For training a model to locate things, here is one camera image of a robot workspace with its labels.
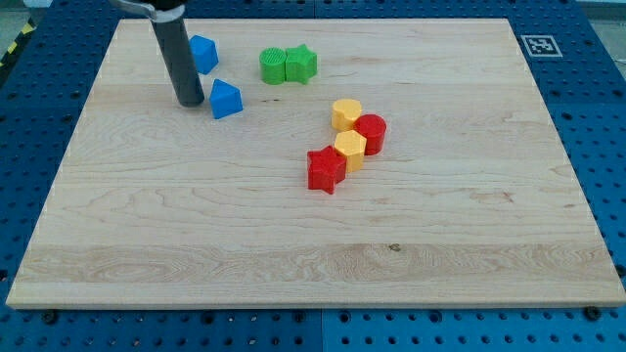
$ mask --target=wood grain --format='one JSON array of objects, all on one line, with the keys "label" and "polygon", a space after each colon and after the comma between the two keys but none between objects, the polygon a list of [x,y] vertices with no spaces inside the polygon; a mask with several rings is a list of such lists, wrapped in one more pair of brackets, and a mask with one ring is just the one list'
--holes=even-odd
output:
[{"label": "wood grain", "polygon": [[[122,21],[8,304],[14,308],[615,306],[624,289],[503,20],[187,22],[203,76],[242,89],[180,108],[150,25]],[[266,47],[318,53],[268,86]],[[359,99],[385,147],[333,196],[306,189],[331,105]]]}]

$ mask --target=green star block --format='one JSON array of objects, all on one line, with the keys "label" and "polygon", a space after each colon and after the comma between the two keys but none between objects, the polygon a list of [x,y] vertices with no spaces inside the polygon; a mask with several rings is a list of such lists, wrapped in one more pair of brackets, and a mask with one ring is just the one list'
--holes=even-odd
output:
[{"label": "green star block", "polygon": [[286,59],[287,54],[283,49],[267,48],[263,50],[258,57],[263,82],[274,85],[285,82]]},{"label": "green star block", "polygon": [[306,84],[317,74],[317,54],[302,44],[297,48],[287,48],[285,79],[287,82]]}]

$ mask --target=blue perforated table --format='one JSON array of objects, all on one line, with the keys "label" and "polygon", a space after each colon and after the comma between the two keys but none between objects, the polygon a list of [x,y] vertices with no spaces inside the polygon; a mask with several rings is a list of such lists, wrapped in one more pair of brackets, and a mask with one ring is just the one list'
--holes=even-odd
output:
[{"label": "blue perforated table", "polygon": [[[120,16],[107,1],[55,1],[0,90],[3,300]],[[626,83],[575,3],[197,0],[188,6],[188,17],[509,19],[624,275]],[[15,312],[0,307],[0,351],[428,347],[621,350],[626,309]]]}]

